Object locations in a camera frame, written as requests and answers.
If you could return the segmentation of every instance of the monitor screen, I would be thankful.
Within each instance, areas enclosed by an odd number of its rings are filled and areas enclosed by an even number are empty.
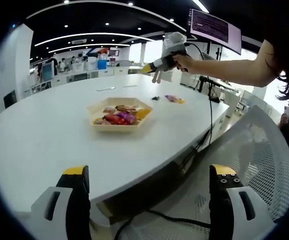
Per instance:
[[[42,65],[42,81],[49,81],[55,77],[53,61]]]
[[[241,55],[241,30],[232,24],[197,9],[190,9],[190,34],[215,41]]]
[[[119,50],[109,50],[110,56],[119,56]]]

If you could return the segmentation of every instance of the floor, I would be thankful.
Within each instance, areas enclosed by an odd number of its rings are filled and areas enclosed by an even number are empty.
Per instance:
[[[233,113],[232,117],[225,117],[223,125],[218,132],[218,137],[224,134],[228,129],[230,129],[239,119],[241,116],[238,114]],[[112,236],[110,228],[97,226],[92,224],[93,229],[91,230],[91,237],[93,240],[113,240],[114,236]]]

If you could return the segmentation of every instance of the ceiling light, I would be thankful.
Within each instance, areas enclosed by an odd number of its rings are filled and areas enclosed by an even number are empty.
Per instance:
[[[49,51],[48,53],[51,54],[56,51],[62,51],[66,49],[71,49],[71,48],[81,48],[81,47],[89,47],[89,46],[101,46],[102,48],[106,46],[123,46],[123,47],[130,47],[129,44],[120,44],[120,43],[93,43],[93,44],[84,44],[84,45],[78,45],[78,46],[69,46],[69,47],[64,47],[64,48],[59,48],[56,50]]]
[[[136,39],[143,39],[147,40],[150,42],[154,42],[155,40],[152,40],[150,38],[146,38],[143,36],[135,36],[135,35],[130,35],[130,34],[123,34],[123,33],[113,33],[113,32],[89,32],[89,33],[78,33],[78,34],[72,34],[72,35],[66,35],[66,36],[59,36],[56,38],[52,38],[46,41],[42,41],[40,43],[35,44],[34,46],[37,47],[41,44],[49,43],[51,41],[59,40],[59,39],[65,39],[65,38],[70,38],[70,37],[77,37],[77,36],[86,36],[86,35],[114,35],[114,36],[123,36],[123,37],[130,37],[130,38],[136,38]]]
[[[195,4],[198,5],[198,7],[205,13],[209,13],[209,11],[206,9],[206,7],[199,1],[199,0],[192,0]]]

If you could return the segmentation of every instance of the hand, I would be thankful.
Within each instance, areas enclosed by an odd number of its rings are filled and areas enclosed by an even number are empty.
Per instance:
[[[185,72],[185,69],[187,69],[189,73],[193,72],[194,60],[191,57],[178,54],[173,56],[173,60],[176,62],[176,67],[180,69],[181,72]]]

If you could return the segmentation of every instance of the curved light strip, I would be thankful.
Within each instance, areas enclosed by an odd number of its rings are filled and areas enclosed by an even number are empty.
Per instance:
[[[113,32],[89,32],[89,33],[78,33],[78,34],[71,34],[66,36],[59,36],[55,37],[46,41],[39,42],[35,44],[34,46],[37,47],[41,44],[49,43],[51,41],[59,40],[59,39],[65,39],[65,38],[71,38],[76,36],[86,36],[86,35],[115,35],[115,36],[123,36],[123,37],[130,37],[130,38],[137,38],[137,39],[143,39],[147,41],[154,42],[155,40],[152,40],[150,38],[142,37],[142,36],[135,36],[135,35],[129,35],[129,34],[123,34],[123,33],[113,33]]]
[[[53,53],[61,50],[66,50],[66,49],[72,49],[72,48],[79,48],[79,47],[87,47],[87,46],[124,46],[124,47],[129,47],[129,44],[117,44],[117,43],[99,43],[99,44],[84,44],[84,45],[78,45],[78,46],[68,46],[64,48],[59,48],[56,50],[49,51],[48,53]]]
[[[53,6],[49,6],[49,7],[46,7],[40,11],[36,11],[35,13],[29,15],[26,17],[26,19],[29,19],[37,14],[40,14],[44,11],[47,11],[49,9],[53,9],[53,8],[57,8],[57,7],[60,7],[60,6],[67,6],[69,4],[81,4],[81,3],[100,3],[100,4],[115,4],[115,5],[120,5],[120,6],[125,6],[127,8],[133,8],[133,9],[137,9],[139,11],[142,11],[142,12],[146,12],[147,14],[151,14],[151,15],[154,15],[156,16],[157,18],[160,18],[162,20],[165,20],[166,22],[170,23],[170,24],[173,24],[174,26],[178,27],[179,29],[181,29],[182,31],[185,31],[186,32],[186,29],[183,28],[182,26],[176,24],[174,21],[170,21],[168,18],[165,18],[159,14],[156,14],[152,11],[149,11],[149,10],[146,10],[144,8],[141,8],[141,7],[138,7],[138,6],[129,6],[127,3],[122,3],[122,2],[116,2],[116,1],[107,1],[107,0],[78,0],[78,1],[70,1],[69,3],[59,3],[59,4],[56,4],[56,5],[53,5]]]

